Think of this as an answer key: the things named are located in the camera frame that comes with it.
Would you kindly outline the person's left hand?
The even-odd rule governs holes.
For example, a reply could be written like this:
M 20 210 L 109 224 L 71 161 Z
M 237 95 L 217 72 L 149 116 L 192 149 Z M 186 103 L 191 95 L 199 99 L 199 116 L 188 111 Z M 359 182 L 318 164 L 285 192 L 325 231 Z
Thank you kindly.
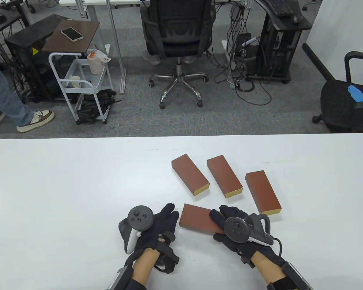
M 125 261 L 125 266 L 133 263 L 144 254 L 144 250 L 152 249 L 159 252 L 154 268 L 167 274 L 174 271 L 179 262 L 179 257 L 171 248 L 171 242 L 175 241 L 175 228 L 179 219 L 179 212 L 175 210 L 175 204 L 168 203 L 163 209 L 153 215 L 152 225 L 141 231 L 140 236 L 135 234 L 137 242 L 132 253 Z

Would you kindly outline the person's right hand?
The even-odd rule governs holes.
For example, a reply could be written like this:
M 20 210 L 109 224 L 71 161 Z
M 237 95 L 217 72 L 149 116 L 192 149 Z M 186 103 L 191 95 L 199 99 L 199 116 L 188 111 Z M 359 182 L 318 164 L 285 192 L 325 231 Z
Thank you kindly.
M 212 221 L 214 221 L 220 228 L 224 229 L 225 222 L 228 218 L 245 218 L 248 216 L 248 214 L 244 211 L 241 211 L 237 207 L 228 207 L 226 205 L 222 205 L 219 207 L 219 211 L 212 209 L 209 213 L 209 216 Z M 236 252 L 239 256 L 241 256 L 242 262 L 247 263 L 251 268 L 255 267 L 255 264 L 251 261 L 251 258 L 256 252 L 263 254 L 271 262 L 280 267 L 283 266 L 286 262 L 282 257 L 274 253 L 274 250 L 269 246 L 263 246 L 254 242 L 236 243 L 232 241 L 227 235 L 219 233 L 215 233 L 213 235 L 213 239 L 217 242 L 223 243 L 229 250 Z

